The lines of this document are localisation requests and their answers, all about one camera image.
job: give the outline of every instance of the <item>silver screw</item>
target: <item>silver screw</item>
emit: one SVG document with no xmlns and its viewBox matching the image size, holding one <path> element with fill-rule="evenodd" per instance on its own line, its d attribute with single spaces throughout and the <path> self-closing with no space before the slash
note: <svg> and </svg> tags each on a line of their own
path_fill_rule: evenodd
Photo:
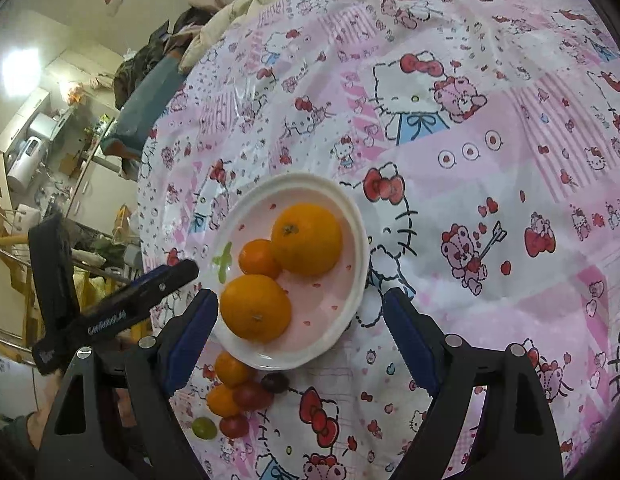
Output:
<svg viewBox="0 0 620 480">
<path fill-rule="evenodd" d="M 92 349 L 89 346 L 82 346 L 76 351 L 76 356 L 79 359 L 87 359 L 92 354 Z"/>
<path fill-rule="evenodd" d="M 526 354 L 526 349 L 518 343 L 510 345 L 510 351 L 517 357 L 523 357 Z"/>
<path fill-rule="evenodd" d="M 156 338 L 153 335 L 147 335 L 139 339 L 139 346 L 141 348 L 152 348 L 156 343 Z"/>
<path fill-rule="evenodd" d="M 452 346 L 452 348 L 458 348 L 463 344 L 463 339 L 456 334 L 448 334 L 445 336 L 445 344 Z"/>
</svg>

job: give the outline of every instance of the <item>orange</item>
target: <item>orange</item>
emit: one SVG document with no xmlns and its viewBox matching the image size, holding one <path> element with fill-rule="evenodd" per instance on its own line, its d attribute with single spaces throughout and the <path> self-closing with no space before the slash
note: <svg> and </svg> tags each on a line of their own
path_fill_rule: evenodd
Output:
<svg viewBox="0 0 620 480">
<path fill-rule="evenodd" d="M 228 388 L 235 388 L 239 384 L 252 378 L 254 370 L 247 364 L 230 355 L 225 350 L 219 354 L 215 361 L 215 372 L 221 383 Z"/>
<path fill-rule="evenodd" d="M 207 394 L 207 407 L 218 416 L 234 416 L 241 412 L 232 399 L 232 390 L 225 384 L 219 384 L 210 390 Z"/>
<path fill-rule="evenodd" d="M 238 337 L 267 343 L 279 337 L 290 323 L 292 305 L 272 278 L 245 274 L 228 283 L 219 301 L 221 317 Z"/>
<path fill-rule="evenodd" d="M 273 280 L 281 274 L 281 265 L 272 256 L 270 240 L 252 240 L 246 243 L 239 254 L 239 267 L 244 274 L 263 274 Z"/>
<path fill-rule="evenodd" d="M 343 236 L 335 216 L 316 204 L 295 204 L 272 228 L 272 252 L 285 270 L 303 276 L 328 272 L 341 257 Z"/>
</svg>

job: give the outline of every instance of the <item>bright ceiling light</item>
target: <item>bright ceiling light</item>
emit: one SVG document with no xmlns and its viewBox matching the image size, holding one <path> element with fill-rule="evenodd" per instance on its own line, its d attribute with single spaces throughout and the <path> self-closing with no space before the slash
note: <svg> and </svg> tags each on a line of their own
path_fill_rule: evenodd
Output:
<svg viewBox="0 0 620 480">
<path fill-rule="evenodd" d="M 38 49 L 15 50 L 3 62 L 3 84 L 9 96 L 29 95 L 41 80 Z"/>
</svg>

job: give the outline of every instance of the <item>white plate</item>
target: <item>white plate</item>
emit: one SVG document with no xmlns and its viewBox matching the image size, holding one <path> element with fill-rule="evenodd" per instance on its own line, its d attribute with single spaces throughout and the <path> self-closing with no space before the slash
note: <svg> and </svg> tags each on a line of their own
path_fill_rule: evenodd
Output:
<svg viewBox="0 0 620 480">
<path fill-rule="evenodd" d="M 361 213 L 341 188 L 310 173 L 288 173 L 262 182 L 242 197 L 221 224 L 210 247 L 202 285 L 219 297 L 229 281 L 242 275 L 238 256 L 255 238 L 270 237 L 276 218 L 291 205 L 311 202 L 328 208 L 343 232 L 337 265 L 318 278 L 283 272 L 277 282 L 288 291 L 292 321 L 285 333 L 267 344 L 238 338 L 218 317 L 214 334 L 234 357 L 260 370 L 290 370 L 323 354 L 336 343 L 363 298 L 369 245 Z"/>
</svg>

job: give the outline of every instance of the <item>pink tablecloth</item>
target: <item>pink tablecloth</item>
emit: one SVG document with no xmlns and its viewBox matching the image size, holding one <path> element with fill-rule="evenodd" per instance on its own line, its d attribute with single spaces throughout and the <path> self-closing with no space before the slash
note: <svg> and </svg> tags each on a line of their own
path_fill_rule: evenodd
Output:
<svg viewBox="0 0 620 480">
<path fill-rule="evenodd" d="M 371 283 L 245 438 L 189 429 L 218 421 L 208 343 L 173 405 L 210 475 L 390 476 L 430 402 L 383 322 L 391 286 L 472 345 L 528 349 L 569 469 L 620 391 L 620 54 L 587 0 L 280 0 L 231 28 L 145 145 L 146 268 L 205 265 L 241 195 L 286 171 L 355 198 Z M 197 286 L 155 309 L 156 330 Z M 474 393 L 447 474 L 469 452 Z"/>
</svg>

